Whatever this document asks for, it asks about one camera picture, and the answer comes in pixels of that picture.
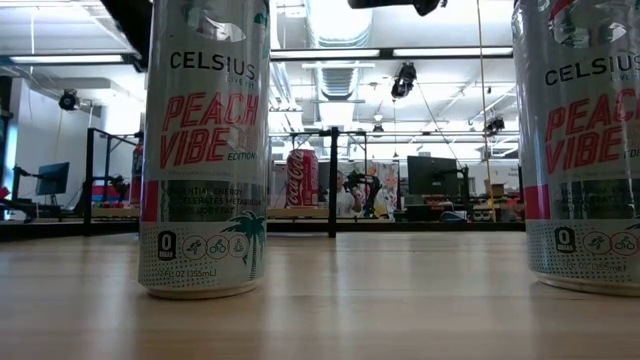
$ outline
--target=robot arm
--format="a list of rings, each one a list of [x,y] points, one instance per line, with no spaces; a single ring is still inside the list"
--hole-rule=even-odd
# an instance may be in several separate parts
[[[347,176],[347,186],[350,188],[356,187],[358,184],[364,184],[369,187],[369,195],[362,205],[362,209],[364,210],[364,217],[373,217],[374,216],[374,205],[376,201],[376,196],[378,192],[382,189],[382,185],[380,184],[380,179],[377,176],[373,175],[365,175],[352,171]]]

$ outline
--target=ceiling light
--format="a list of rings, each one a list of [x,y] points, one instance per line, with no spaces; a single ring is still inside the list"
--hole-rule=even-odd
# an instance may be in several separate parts
[[[483,56],[511,55],[512,47],[483,47]],[[393,50],[394,57],[480,56],[479,47],[444,47]]]
[[[0,1],[0,7],[71,6],[68,1]]]
[[[315,69],[373,69],[376,67],[374,63],[315,63],[315,64],[302,64],[302,68],[305,70]]]
[[[9,59],[14,64],[42,64],[42,65],[62,65],[62,64],[123,64],[120,55],[29,55],[11,56]]]
[[[384,128],[380,124],[373,125],[373,131],[372,132],[373,133],[381,133],[381,132],[384,132]]]
[[[271,60],[356,59],[380,56],[378,49],[272,50]]]

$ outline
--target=black metal frame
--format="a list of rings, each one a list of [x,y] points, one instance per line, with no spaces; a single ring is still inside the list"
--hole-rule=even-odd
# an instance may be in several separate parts
[[[107,159],[105,161],[105,176],[94,176],[94,146],[95,136],[100,134],[107,138]],[[331,138],[330,162],[329,162],[329,184],[330,188],[337,187],[338,172],[338,137],[340,135],[365,136],[364,143],[367,144],[366,133],[360,131],[341,132],[337,127],[329,130],[316,132],[291,133],[289,136],[295,138],[301,135],[318,135]],[[87,129],[87,149],[86,149],[86,173],[83,192],[86,196],[82,199],[83,221],[82,223],[56,223],[56,224],[29,224],[29,225],[0,225],[0,233],[3,234],[1,240],[18,240],[42,238],[43,236],[92,236],[99,234],[115,234],[136,232],[139,229],[137,221],[113,221],[105,223],[93,223],[91,213],[91,189],[95,180],[105,180],[109,177],[109,167],[111,162],[110,153],[122,142],[136,146],[134,142],[128,141],[124,135],[112,135],[102,130]],[[398,208],[401,208],[401,189],[398,184]],[[325,233],[330,238],[336,238],[338,232],[420,232],[420,231],[524,231],[524,223],[388,223],[388,222],[354,222],[338,223],[336,212],[337,194],[335,191],[329,192],[329,218],[326,223],[273,223],[269,224],[268,231],[275,233]]]
[[[0,131],[5,134],[4,141],[0,141],[0,179],[4,178],[4,158],[7,151],[6,136],[9,130],[9,120],[13,118],[10,111],[11,84],[13,79],[0,76]],[[0,221],[4,220],[4,211],[0,210]]]
[[[95,136],[100,134],[107,139],[107,154],[104,164],[104,176],[94,176],[93,170],[93,156],[94,156],[94,147],[95,147]],[[102,131],[96,128],[88,128],[87,129],[87,151],[86,151],[86,159],[85,159],[85,181],[83,183],[83,193],[85,194],[82,199],[82,209],[83,209],[83,217],[82,217],[82,233],[85,236],[90,236],[94,233],[93,228],[96,224],[92,223],[92,189],[93,183],[96,180],[103,180],[107,182],[109,180],[109,168],[111,167],[111,153],[122,143],[127,143],[133,145],[134,147],[138,144],[133,141],[129,141],[126,139],[126,135],[112,135],[108,132]],[[105,183],[104,192],[102,195],[102,199],[106,200],[108,192],[108,186]]]

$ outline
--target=ceiling duct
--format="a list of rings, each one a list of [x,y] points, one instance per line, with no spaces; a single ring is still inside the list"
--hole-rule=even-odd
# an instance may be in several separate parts
[[[271,0],[272,7],[275,7],[275,1]],[[280,41],[278,40],[278,15],[271,16],[271,49],[280,49]],[[291,82],[287,74],[287,68],[284,63],[269,64],[269,73],[271,75],[271,85],[269,87],[269,106],[273,110],[292,111],[294,113],[270,113],[269,127],[270,129],[282,128],[286,132],[304,131],[302,124],[302,114],[300,106],[296,103],[291,88]]]
[[[314,48],[364,48],[369,42],[373,13],[352,10],[344,0],[305,0],[307,29]],[[358,68],[317,69],[318,100],[349,100],[357,91]],[[327,125],[347,125],[353,119],[355,104],[325,103],[318,113]]]

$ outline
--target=table surface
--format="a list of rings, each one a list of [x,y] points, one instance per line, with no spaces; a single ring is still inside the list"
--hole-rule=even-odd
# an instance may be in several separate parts
[[[637,359],[640,300],[539,284],[523,233],[269,239],[267,277],[167,301],[135,235],[0,243],[1,359]]]

